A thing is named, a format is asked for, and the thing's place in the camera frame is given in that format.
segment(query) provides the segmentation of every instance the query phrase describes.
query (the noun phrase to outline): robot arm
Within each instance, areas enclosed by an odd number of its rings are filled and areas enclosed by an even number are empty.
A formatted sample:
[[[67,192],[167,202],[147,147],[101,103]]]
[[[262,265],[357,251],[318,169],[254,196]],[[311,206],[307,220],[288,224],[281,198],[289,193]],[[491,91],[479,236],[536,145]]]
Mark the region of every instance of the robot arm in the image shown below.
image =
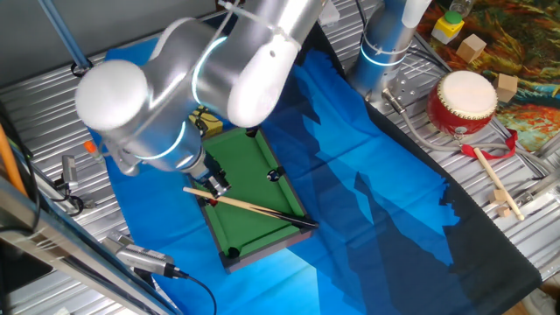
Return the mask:
[[[78,116],[102,135],[122,172],[134,175],[144,162],[187,173],[220,196],[229,188],[225,172],[202,148],[189,114],[202,104],[240,127],[261,123],[323,4],[249,0],[230,35],[210,46],[215,29],[180,19],[145,66],[111,60],[90,70],[76,91]]]
[[[382,90],[398,89],[396,75],[422,15],[431,0],[386,0],[367,21],[358,60],[349,70],[350,85],[375,104]]]

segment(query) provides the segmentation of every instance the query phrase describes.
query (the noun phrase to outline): metal grating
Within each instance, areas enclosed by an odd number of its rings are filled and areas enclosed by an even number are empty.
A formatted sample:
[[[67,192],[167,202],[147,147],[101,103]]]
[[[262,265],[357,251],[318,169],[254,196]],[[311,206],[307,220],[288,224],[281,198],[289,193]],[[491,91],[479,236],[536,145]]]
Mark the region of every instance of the metal grating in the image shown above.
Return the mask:
[[[362,1],[367,15],[379,0]],[[348,69],[359,53],[362,33],[361,19],[354,0],[334,0],[340,12],[340,21],[324,28],[325,33]],[[422,42],[415,39],[415,46]],[[103,62],[104,55],[92,58],[95,64]],[[449,144],[452,140],[436,131],[428,122],[425,96],[443,74],[429,62],[415,56],[407,56],[400,73],[402,91],[399,96],[407,107],[410,119],[421,135],[435,144]],[[2,100],[17,129],[35,154],[34,163],[51,179],[61,174],[60,157],[74,155],[78,165],[80,189],[76,191],[84,199],[95,200],[97,207],[84,210],[76,220],[97,240],[105,238],[109,231],[128,233],[121,209],[109,182],[107,170],[97,164],[83,149],[84,141],[91,139],[85,125],[79,120],[74,108],[74,90],[78,79],[69,72],[69,66],[0,90]],[[379,108],[401,130],[409,133],[401,117],[391,107]],[[503,142],[505,129],[494,119],[480,133],[466,141]],[[458,153],[429,151],[479,203],[498,228],[541,271],[543,279],[551,277],[560,267],[560,206],[555,192],[527,204],[522,211],[527,219],[519,222],[513,215],[499,218],[487,203],[487,194],[494,189],[478,162]],[[560,166],[560,154],[555,152],[549,160]],[[536,184],[536,176],[518,157],[492,162],[504,185],[514,197]],[[53,314],[66,307],[72,314],[128,314],[116,302],[89,289],[61,272],[53,273],[10,294],[14,314]]]
[[[368,14],[381,2],[380,0],[361,1],[364,8],[368,10]],[[355,62],[360,52],[363,26],[357,15],[354,0],[338,0],[333,3],[340,11],[340,21],[325,28],[325,34],[340,62],[347,70]],[[416,37],[412,45],[434,54],[420,37]],[[402,103],[408,104],[407,112],[410,120],[422,137],[434,144],[451,145],[453,139],[439,132],[428,121],[424,111],[426,95],[443,74],[441,69],[429,61],[409,54],[399,73],[401,91],[397,92],[397,96]],[[378,109],[414,139],[404,120],[390,106],[381,105]],[[503,143],[507,137],[506,129],[494,118],[490,125],[479,133],[469,136],[464,142]],[[547,160],[554,167],[560,167],[558,146],[548,148]],[[552,189],[524,205],[521,211],[527,218],[525,221],[518,221],[514,215],[500,218],[495,211],[495,206],[489,205],[487,200],[487,195],[494,189],[494,183],[476,159],[459,152],[450,153],[427,149],[426,151],[465,188],[494,224],[540,270],[542,279],[552,277],[556,271],[560,270],[560,189],[558,192],[556,189]],[[518,156],[507,160],[490,161],[490,164],[514,199],[524,198],[523,193],[538,183],[533,179],[540,177],[534,167],[526,164],[525,160]]]

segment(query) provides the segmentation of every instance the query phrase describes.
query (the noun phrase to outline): orange object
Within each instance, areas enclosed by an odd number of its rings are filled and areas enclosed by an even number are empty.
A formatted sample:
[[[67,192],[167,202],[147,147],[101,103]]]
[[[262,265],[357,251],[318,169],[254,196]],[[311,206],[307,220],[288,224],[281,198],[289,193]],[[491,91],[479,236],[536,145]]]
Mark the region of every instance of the orange object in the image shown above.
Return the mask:
[[[6,171],[8,172],[8,178],[10,178],[11,184],[14,185],[25,197],[29,198],[27,192],[25,191],[24,182],[21,180],[18,165],[16,164],[16,159],[14,158],[14,153],[11,151],[8,137],[6,136],[2,125],[0,125],[0,155],[2,155],[3,163],[6,165]]]
[[[87,140],[84,143],[84,147],[86,148],[86,151],[89,153],[95,153],[97,151],[97,146],[89,140]]]

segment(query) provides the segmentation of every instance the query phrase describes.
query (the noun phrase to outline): blue cloth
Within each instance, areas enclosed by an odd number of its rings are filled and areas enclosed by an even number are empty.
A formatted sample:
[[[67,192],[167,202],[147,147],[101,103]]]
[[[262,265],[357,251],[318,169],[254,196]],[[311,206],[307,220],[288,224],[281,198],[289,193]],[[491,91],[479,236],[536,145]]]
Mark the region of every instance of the blue cloth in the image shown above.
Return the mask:
[[[145,62],[146,46],[130,48],[130,59]],[[130,60],[124,51],[111,56]],[[109,160],[135,242],[173,256],[205,283],[219,314],[474,313],[449,268],[444,228],[459,219],[441,202],[447,184],[371,123],[324,54],[309,52],[294,66],[262,127],[321,224],[311,239],[228,275],[195,198],[181,191],[183,175],[143,166],[128,178]],[[211,313],[196,283],[156,280],[186,314]]]
[[[156,48],[159,38],[145,40],[126,48],[109,49],[105,60],[127,60],[138,66],[145,65],[150,59],[151,52]]]

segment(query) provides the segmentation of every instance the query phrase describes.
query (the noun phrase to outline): red drum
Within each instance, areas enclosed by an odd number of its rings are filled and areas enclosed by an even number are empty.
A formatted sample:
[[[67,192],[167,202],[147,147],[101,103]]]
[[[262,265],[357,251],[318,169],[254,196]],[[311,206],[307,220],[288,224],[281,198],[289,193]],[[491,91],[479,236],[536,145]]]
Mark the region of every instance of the red drum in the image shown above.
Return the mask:
[[[447,74],[428,95],[428,118],[450,135],[470,135],[492,120],[498,96],[482,75],[470,71]]]

